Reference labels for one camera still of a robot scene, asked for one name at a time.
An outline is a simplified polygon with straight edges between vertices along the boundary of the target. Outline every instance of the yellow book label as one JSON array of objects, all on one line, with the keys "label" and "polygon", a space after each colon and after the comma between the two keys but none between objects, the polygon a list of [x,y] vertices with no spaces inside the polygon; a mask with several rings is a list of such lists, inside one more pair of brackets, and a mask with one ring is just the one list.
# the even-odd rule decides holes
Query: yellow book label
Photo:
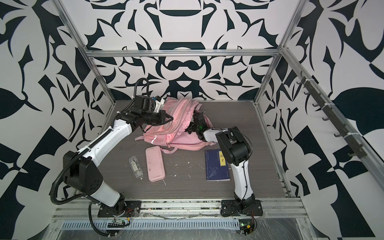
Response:
[{"label": "yellow book label", "polygon": [[220,158],[220,166],[225,166],[225,158],[222,151],[218,152],[219,158]]}]

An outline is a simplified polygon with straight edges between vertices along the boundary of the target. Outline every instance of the black mounting plate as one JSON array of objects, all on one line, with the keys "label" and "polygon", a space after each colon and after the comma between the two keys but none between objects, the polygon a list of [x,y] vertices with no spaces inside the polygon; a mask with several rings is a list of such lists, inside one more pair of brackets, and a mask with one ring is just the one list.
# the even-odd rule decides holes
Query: black mounting plate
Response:
[{"label": "black mounting plate", "polygon": [[[132,214],[136,212],[140,212],[141,208],[141,201],[125,201],[127,204],[125,209],[125,214],[122,217],[131,217]],[[97,214],[98,217],[113,217],[113,215],[108,212],[108,208],[103,208],[99,210],[99,213]]]},{"label": "black mounting plate", "polygon": [[240,216],[241,214],[247,214],[249,216],[252,216],[252,212],[254,216],[263,215],[262,204],[259,200],[255,200],[253,202],[253,205],[246,209],[241,209],[241,206],[239,205],[238,201],[221,200],[221,215],[223,217],[230,216],[230,215]]}]

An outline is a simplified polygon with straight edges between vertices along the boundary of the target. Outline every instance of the black and white patterned wall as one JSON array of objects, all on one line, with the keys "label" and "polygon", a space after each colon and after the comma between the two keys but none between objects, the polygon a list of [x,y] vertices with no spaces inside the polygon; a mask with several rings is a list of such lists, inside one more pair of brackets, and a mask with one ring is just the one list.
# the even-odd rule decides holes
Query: black and white patterned wall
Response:
[{"label": "black and white patterned wall", "polygon": [[[277,48],[298,0],[63,0],[90,50]],[[253,99],[271,57],[98,58],[116,99]]]},{"label": "black and white patterned wall", "polygon": [[98,135],[111,103],[50,1],[0,0],[0,56],[0,239],[41,239],[63,155]]},{"label": "black and white patterned wall", "polygon": [[[288,43],[304,68],[383,158],[384,2],[310,0]],[[384,192],[287,62],[260,106],[293,195],[320,239],[384,236]]]}]

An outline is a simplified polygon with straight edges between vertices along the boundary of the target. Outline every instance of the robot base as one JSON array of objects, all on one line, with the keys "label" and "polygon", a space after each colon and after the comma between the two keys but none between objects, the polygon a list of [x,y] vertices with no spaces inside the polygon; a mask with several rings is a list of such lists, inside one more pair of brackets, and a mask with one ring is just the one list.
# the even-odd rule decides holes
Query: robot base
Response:
[{"label": "robot base", "polygon": [[253,203],[245,209],[242,209],[242,205],[237,200],[222,200],[221,201],[221,215],[223,217],[240,216],[243,214],[252,216],[262,216],[263,208],[259,200],[254,200]]},{"label": "robot base", "polygon": [[[122,215],[122,217],[131,217],[133,213],[140,212],[141,208],[141,201],[125,201],[125,213]],[[115,211],[111,210],[109,207],[100,207],[98,217],[114,217],[114,214],[116,214]]]}]

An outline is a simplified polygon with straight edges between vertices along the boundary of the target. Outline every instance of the blue book cover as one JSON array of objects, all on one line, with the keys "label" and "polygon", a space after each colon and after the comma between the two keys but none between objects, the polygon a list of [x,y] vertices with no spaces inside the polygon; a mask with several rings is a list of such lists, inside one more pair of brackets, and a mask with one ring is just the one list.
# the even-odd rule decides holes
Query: blue book cover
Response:
[{"label": "blue book cover", "polygon": [[228,163],[220,149],[205,151],[205,176],[207,181],[229,181]]}]

